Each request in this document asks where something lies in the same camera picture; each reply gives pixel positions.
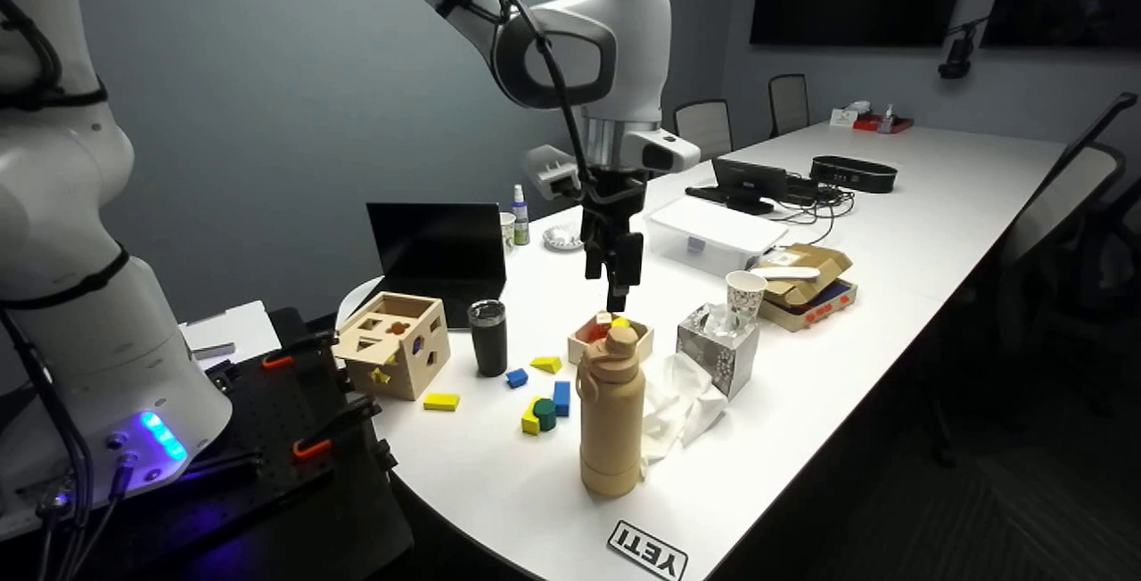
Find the black tumbler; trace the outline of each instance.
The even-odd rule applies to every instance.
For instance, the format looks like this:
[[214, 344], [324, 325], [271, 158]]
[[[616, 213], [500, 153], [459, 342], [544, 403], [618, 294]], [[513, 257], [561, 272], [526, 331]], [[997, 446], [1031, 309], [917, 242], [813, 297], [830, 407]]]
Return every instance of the black tumbler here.
[[479, 300], [468, 307], [471, 345], [476, 348], [476, 365], [483, 376], [495, 377], [507, 371], [507, 308], [499, 300]]

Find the plastic bin lid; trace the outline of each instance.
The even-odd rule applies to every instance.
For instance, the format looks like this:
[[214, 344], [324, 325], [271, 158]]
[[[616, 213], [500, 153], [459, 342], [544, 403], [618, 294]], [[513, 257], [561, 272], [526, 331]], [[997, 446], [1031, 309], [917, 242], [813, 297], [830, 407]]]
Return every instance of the plastic bin lid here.
[[764, 253], [788, 232], [787, 225], [688, 195], [648, 218], [656, 225], [750, 256]]

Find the gray wall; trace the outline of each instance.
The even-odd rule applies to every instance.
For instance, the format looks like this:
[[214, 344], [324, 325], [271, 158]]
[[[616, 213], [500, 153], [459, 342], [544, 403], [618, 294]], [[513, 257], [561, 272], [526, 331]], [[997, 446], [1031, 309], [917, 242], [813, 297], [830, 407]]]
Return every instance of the gray wall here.
[[[953, 23], [987, 15], [993, 2], [958, 0]], [[767, 84], [779, 73], [807, 74], [815, 120], [826, 119], [835, 106], [868, 99], [881, 111], [893, 103], [900, 114], [925, 127], [1059, 142], [1075, 138], [1118, 92], [1141, 92], [1136, 53], [980, 48], [971, 58], [970, 76], [947, 81], [936, 70], [946, 59], [946, 46], [940, 50], [753, 47], [748, 43], [753, 3], [734, 0], [723, 79], [734, 135], [743, 144], [769, 134]], [[1141, 167], [1141, 108], [1124, 114], [1106, 131], [1104, 140], [1132, 153]]]
[[[730, 11], [672, 1], [667, 113], [720, 92]], [[105, 221], [180, 320], [252, 299], [333, 310], [378, 272], [365, 202], [505, 204], [524, 151], [567, 146], [421, 0], [81, 3], [137, 151]]]

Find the chair backrest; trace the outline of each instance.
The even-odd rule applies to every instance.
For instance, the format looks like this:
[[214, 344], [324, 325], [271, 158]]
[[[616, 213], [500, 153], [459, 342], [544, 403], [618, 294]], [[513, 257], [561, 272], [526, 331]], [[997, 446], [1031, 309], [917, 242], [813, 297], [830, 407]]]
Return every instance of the chair backrest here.
[[702, 160], [733, 151], [729, 103], [723, 99], [697, 100], [673, 111], [678, 135], [702, 150]]
[[1101, 199], [1125, 171], [1125, 156], [1100, 143], [1077, 151], [1068, 164], [1031, 199], [1006, 236], [1002, 264], [1006, 267], [1041, 245], [1067, 235], [1085, 209]]
[[769, 106], [772, 108], [770, 138], [808, 127], [808, 82], [802, 73], [785, 73], [769, 80]]

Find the blue led light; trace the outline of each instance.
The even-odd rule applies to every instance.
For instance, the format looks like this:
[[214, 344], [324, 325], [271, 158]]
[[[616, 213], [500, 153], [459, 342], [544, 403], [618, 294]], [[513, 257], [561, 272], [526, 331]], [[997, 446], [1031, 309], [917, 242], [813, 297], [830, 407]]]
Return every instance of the blue led light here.
[[168, 457], [175, 459], [176, 461], [183, 460], [187, 457], [186, 447], [183, 447], [183, 443], [179, 443], [178, 439], [175, 438], [175, 434], [167, 428], [167, 426], [162, 422], [162, 419], [159, 418], [159, 414], [154, 412], [143, 412], [143, 414], [139, 415], [139, 420], [143, 421], [143, 427], [146, 427], [147, 430], [151, 431], [154, 439], [157, 441], [164, 450], [167, 450]]

